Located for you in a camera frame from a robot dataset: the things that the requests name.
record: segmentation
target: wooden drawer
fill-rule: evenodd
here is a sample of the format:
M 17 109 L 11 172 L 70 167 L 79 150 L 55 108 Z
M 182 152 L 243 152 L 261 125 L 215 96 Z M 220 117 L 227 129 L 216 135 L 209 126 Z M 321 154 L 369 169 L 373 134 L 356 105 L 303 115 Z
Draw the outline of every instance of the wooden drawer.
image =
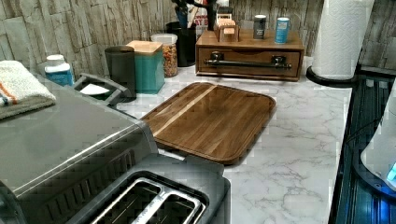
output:
M 213 32 L 204 31 L 196 43 L 197 76 L 298 81 L 304 58 L 304 45 L 298 33 L 290 32 L 286 44 L 275 43 L 274 31 L 266 32 L 263 40 L 253 39 L 252 33 L 240 30 L 238 42 L 219 42 Z M 211 54 L 216 51 L 220 52 L 220 59 L 214 60 Z M 274 56 L 285 57 L 281 64 L 289 67 L 274 67 Z
M 213 51 L 224 53 L 224 61 L 233 62 L 251 62 L 251 63 L 270 63 L 273 56 L 286 57 L 286 63 L 291 64 L 290 69 L 274 68 L 274 67 L 246 67 L 246 66 L 212 66 L 205 64 L 205 60 L 210 59 Z M 263 77 L 294 77 L 297 78 L 300 52 L 285 52 L 285 51 L 268 51 L 262 49 L 213 49 L 213 48 L 199 48 L 198 49 L 198 71 L 200 74 L 216 74 L 232 76 L 254 76 L 255 78 Z

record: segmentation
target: white countertop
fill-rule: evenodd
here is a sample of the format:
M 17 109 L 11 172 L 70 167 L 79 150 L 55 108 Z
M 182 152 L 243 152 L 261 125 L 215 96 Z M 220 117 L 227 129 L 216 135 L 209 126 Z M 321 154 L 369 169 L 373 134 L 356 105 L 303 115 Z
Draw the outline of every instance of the white countertop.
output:
M 231 182 L 228 214 L 214 223 L 327 223 L 343 143 L 351 89 L 299 82 L 198 77 L 178 68 L 157 95 L 138 94 L 118 109 L 142 118 L 192 82 L 210 82 L 269 95 L 276 112 L 240 163 L 227 166 Z

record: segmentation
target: stovetop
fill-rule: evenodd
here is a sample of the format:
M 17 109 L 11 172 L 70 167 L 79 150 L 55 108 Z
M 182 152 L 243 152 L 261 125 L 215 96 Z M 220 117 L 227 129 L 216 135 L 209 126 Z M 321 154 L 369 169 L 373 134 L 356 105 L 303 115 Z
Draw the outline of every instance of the stovetop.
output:
M 353 152 L 372 139 L 394 77 L 360 71 L 353 86 L 329 223 L 395 223 L 396 201 L 374 191 L 353 170 Z

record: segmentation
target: gray wood wall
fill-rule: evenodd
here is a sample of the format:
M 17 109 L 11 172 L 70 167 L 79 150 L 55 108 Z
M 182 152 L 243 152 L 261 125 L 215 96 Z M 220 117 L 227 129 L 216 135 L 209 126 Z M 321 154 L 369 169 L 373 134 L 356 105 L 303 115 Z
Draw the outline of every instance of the gray wood wall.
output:
M 395 2 L 382 2 L 375 5 L 361 62 L 394 68 Z M 275 29 L 277 17 L 291 18 L 291 30 L 299 32 L 306 55 L 312 54 L 323 0 L 231 0 L 230 6 L 237 21 L 267 15 L 268 29 Z M 108 73 L 107 47 L 147 40 L 176 20 L 171 0 L 0 0 L 0 60 L 40 71 L 48 55 L 60 53 L 75 75 L 102 76 Z
M 290 29 L 299 32 L 305 55 L 311 56 L 317 39 L 324 0 L 245 0 L 231 1 L 233 19 L 252 21 L 255 15 L 266 15 L 266 28 L 275 30 L 276 19 L 290 18 Z
M 103 75 L 107 47 L 160 32 L 171 9 L 170 0 L 0 0 L 0 60 L 39 71 L 60 53 L 75 75 Z
M 396 70 L 396 1 L 375 0 L 359 63 Z

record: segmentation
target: paper towel holder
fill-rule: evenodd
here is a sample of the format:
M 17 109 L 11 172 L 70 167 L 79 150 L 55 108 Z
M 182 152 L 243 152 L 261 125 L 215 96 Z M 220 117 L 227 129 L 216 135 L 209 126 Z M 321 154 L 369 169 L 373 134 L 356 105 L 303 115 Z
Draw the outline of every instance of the paper towel holder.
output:
M 356 85 L 358 77 L 355 75 L 352 78 L 349 79 L 342 79 L 342 80 L 337 80 L 337 79 L 330 79 L 326 77 L 320 77 L 318 76 L 313 70 L 312 66 L 309 66 L 306 70 L 306 75 L 305 75 L 309 80 L 322 85 L 322 86 L 327 86 L 327 87 L 334 87 L 334 88 L 352 88 L 354 85 Z

